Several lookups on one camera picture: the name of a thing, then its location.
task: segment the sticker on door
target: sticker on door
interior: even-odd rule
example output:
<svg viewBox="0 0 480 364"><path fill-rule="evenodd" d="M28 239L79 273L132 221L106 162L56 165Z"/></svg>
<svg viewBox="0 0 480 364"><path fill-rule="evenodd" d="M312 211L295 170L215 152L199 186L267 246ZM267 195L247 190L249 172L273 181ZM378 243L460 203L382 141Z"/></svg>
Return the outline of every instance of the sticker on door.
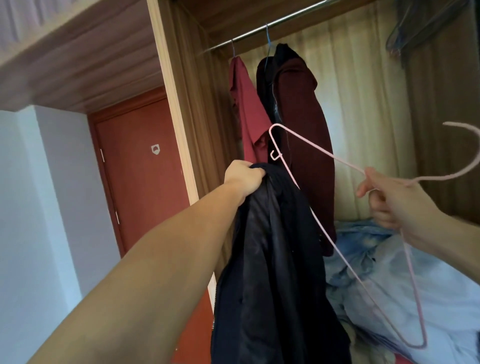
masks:
<svg viewBox="0 0 480 364"><path fill-rule="evenodd" d="M160 153L160 146L158 144L155 144L154 146L151 146L153 154L157 155Z"/></svg>

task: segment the dark jacket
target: dark jacket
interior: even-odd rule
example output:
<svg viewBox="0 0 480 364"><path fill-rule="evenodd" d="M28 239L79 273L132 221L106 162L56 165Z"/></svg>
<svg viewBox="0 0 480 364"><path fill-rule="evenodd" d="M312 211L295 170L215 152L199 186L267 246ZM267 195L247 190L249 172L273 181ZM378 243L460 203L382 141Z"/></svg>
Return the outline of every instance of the dark jacket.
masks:
<svg viewBox="0 0 480 364"><path fill-rule="evenodd" d="M258 65L257 93L270 121L282 123L332 152L325 116L315 96L316 88L317 81L305 61L287 44L278 44L275 55ZM279 128L274 131L274 138L280 141L282 154L300 189L327 233L336 241L334 160ZM322 247L325 256L333 254L327 239L322 240Z"/></svg>
<svg viewBox="0 0 480 364"><path fill-rule="evenodd" d="M267 176L238 210L217 284L212 363L350 363L308 202L283 169L254 167Z"/></svg>

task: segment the hand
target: hand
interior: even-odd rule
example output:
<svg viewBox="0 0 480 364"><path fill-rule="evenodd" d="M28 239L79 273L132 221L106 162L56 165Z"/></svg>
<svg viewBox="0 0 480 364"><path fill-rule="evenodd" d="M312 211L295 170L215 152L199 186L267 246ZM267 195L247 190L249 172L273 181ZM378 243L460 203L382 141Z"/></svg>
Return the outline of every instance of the hand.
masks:
<svg viewBox="0 0 480 364"><path fill-rule="evenodd" d="M432 199L418 183L407 187L407 180L386 177L373 168L367 168L365 174L357 196L364 197L370 191L369 205L375 222L387 229L402 229L408 243L429 251L423 242L443 218Z"/></svg>
<svg viewBox="0 0 480 364"><path fill-rule="evenodd" d="M245 160L234 160L225 171L225 184L231 183L240 189L242 196L241 204L245 198L254 193L265 175L265 171L261 168L250 168L252 163Z"/></svg>

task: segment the red shirt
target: red shirt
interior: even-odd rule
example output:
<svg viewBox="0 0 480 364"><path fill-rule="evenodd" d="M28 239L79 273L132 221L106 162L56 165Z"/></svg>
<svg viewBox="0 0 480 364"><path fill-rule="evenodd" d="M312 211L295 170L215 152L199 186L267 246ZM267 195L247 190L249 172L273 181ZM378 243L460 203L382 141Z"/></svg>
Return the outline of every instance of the red shirt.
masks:
<svg viewBox="0 0 480 364"><path fill-rule="evenodd" d="M230 94L240 117L244 159L251 163L268 162L270 119L240 57L230 64Z"/></svg>

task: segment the forearm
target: forearm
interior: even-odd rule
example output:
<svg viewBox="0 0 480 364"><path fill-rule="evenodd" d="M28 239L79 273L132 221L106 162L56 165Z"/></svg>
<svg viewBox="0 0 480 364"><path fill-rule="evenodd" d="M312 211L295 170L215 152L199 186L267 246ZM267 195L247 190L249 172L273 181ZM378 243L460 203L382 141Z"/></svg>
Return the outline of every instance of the forearm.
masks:
<svg viewBox="0 0 480 364"><path fill-rule="evenodd" d="M480 284L480 227L442 213L422 238L429 253Z"/></svg>
<svg viewBox="0 0 480 364"><path fill-rule="evenodd" d="M30 363L166 363L242 198L224 184L148 232Z"/></svg>

